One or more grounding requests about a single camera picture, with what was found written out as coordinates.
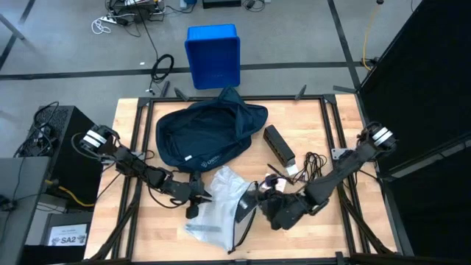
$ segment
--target wooden tabletop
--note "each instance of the wooden tabletop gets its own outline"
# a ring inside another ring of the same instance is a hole
[[[344,128],[348,147],[354,147],[356,135],[363,129],[358,106],[353,95],[337,95],[338,108]],[[116,109],[113,129],[121,136],[121,142],[129,146],[132,137],[132,127],[137,106],[137,99],[120,99]],[[167,113],[189,106],[190,102],[166,102],[155,104],[152,116],[152,128],[149,137],[149,150],[155,152],[155,158],[147,163],[174,169],[162,162],[155,143],[155,125],[157,120]],[[265,106],[269,117],[265,126],[273,124],[296,155],[298,169],[302,168],[306,152],[325,155],[328,159],[322,168],[323,174],[332,169],[329,149],[322,121],[322,113],[318,100],[302,101],[250,101],[250,104]],[[329,117],[336,147],[339,147],[335,123],[330,108]],[[146,110],[141,119],[138,148],[142,145]],[[231,160],[227,165],[246,181],[262,181],[266,173],[272,173],[266,165],[272,164],[279,170],[283,167],[263,140],[263,130],[252,136],[252,146]],[[203,174],[205,185],[213,179],[214,169]],[[375,174],[371,163],[364,165],[363,170]],[[116,176],[113,168],[102,176],[100,191]],[[188,181],[188,174],[176,174],[175,180]],[[118,178],[109,189],[103,193],[96,204],[93,213],[90,235],[88,238],[85,257],[90,258],[105,242],[115,227],[118,216],[119,201],[124,178]],[[295,191],[299,186],[287,186],[285,192]],[[376,236],[391,250],[396,250],[392,230],[380,187],[371,177],[358,173],[358,195],[366,223]],[[169,201],[169,197],[154,193],[161,202]],[[290,230],[271,230],[270,224],[261,211],[257,211],[252,228],[244,243],[235,252],[228,255],[220,247],[197,241],[185,232],[185,206],[169,210],[160,207],[143,188],[141,207],[138,215],[138,225],[135,237],[134,261],[195,261],[195,260],[234,260],[234,259],[267,259],[267,258],[324,258],[335,256],[336,251],[342,251],[348,256],[345,240],[344,225],[342,224],[339,198],[334,191],[330,202],[315,216],[304,216]],[[357,249],[360,250],[358,230],[352,220],[353,232]],[[127,242],[128,230],[124,231],[123,242]]]

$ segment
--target blue storage crate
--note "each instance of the blue storage crate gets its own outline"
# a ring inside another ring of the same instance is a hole
[[[185,49],[196,89],[241,83],[241,41],[233,24],[189,27]]]

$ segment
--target transparent plastic bag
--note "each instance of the transparent plastic bag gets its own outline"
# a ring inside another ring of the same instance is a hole
[[[198,216],[188,221],[185,230],[200,241],[223,247],[228,252],[233,251],[236,245],[234,232],[237,205],[249,186],[250,183],[245,182],[229,166],[223,166],[214,175],[208,189],[213,201],[198,206]]]

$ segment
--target black metal frame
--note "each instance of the black metal frame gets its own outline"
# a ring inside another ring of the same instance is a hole
[[[191,97],[189,99],[189,102],[199,102],[203,100],[209,100],[212,99],[213,97]],[[294,100],[294,96],[243,96],[242,97],[244,101],[254,101],[254,100]],[[333,135],[332,135],[332,130],[330,128],[330,121],[329,121],[329,115],[327,112],[327,104],[330,103],[332,110],[333,110],[333,116],[334,116],[334,121],[336,124],[336,129],[339,134],[339,143],[340,147],[346,147],[346,141],[344,138],[344,133],[343,129],[341,126],[341,120],[340,120],[340,115],[339,115],[339,110],[337,108],[336,100],[335,100],[335,95],[329,94],[329,95],[304,95],[302,96],[301,100],[319,100],[320,106],[321,106],[321,111],[322,111],[322,120],[324,122],[325,126],[325,132],[327,136],[327,143],[329,146],[329,149],[335,148],[335,143],[333,140]],[[142,112],[144,111],[144,108],[147,107],[147,117],[146,117],[146,124],[145,124],[145,129],[144,129],[144,138],[143,138],[143,144],[142,144],[142,152],[145,152],[148,147],[149,143],[149,134],[150,134],[150,129],[152,127],[152,114],[153,114],[153,109],[154,109],[154,104],[158,102],[183,102],[182,99],[180,98],[139,98],[138,100],[138,108],[136,110],[136,115],[135,115],[135,122],[134,122],[134,128],[132,131],[132,139],[131,139],[131,146],[130,149],[132,151],[135,151],[137,141],[138,141],[138,135],[139,135],[139,127],[141,123],[141,118],[142,118]],[[356,191],[356,187],[353,185],[353,176],[349,176],[349,185],[352,187],[350,189],[350,195],[353,198],[353,206],[355,208],[355,211],[361,216],[361,208],[360,208],[360,202],[358,200],[358,193]],[[126,178],[124,181],[124,186],[123,186],[123,191],[121,194],[121,203],[119,207],[119,215],[118,215],[118,221],[122,218],[126,208],[127,208],[127,200],[129,196],[129,189],[130,189],[130,179]],[[138,193],[138,197],[140,198],[141,195],[141,189],[142,189],[142,182],[138,181],[135,186],[135,193]],[[337,187],[339,191],[339,197],[340,194],[345,194],[344,186],[339,185]],[[353,231],[352,227],[350,224],[350,217],[349,217],[349,212],[346,207],[344,207],[341,204],[341,212],[342,212],[342,219],[344,223],[344,229],[345,229],[345,236],[347,239],[347,246],[350,255],[353,253],[356,253],[356,247],[355,247],[355,241],[353,238]],[[137,227],[137,221],[138,221],[138,211],[135,211],[131,217],[130,221],[130,231],[129,231],[129,237],[127,241],[127,248],[126,248],[126,255],[125,258],[131,260],[132,258],[132,253],[134,250],[134,239],[135,239],[135,230]],[[361,246],[362,249],[365,252],[369,252],[369,245],[368,241],[366,239],[366,236],[363,234],[361,230],[359,230],[360,235],[361,235]],[[121,237],[118,238],[116,241],[115,245],[113,246],[113,251],[112,251],[112,259],[116,259],[119,257],[119,250],[121,247]],[[290,264],[305,264],[306,262],[310,264],[342,264],[346,261],[347,259],[343,258],[343,255],[341,252],[337,253],[337,256],[335,258],[304,258],[304,259],[273,259],[273,260],[253,260],[250,261],[251,264],[285,264],[286,262],[289,262]],[[170,261],[162,261],[162,262],[146,262],[143,264],[233,264],[234,261],[228,260],[228,261],[186,261],[186,262],[170,262]]]

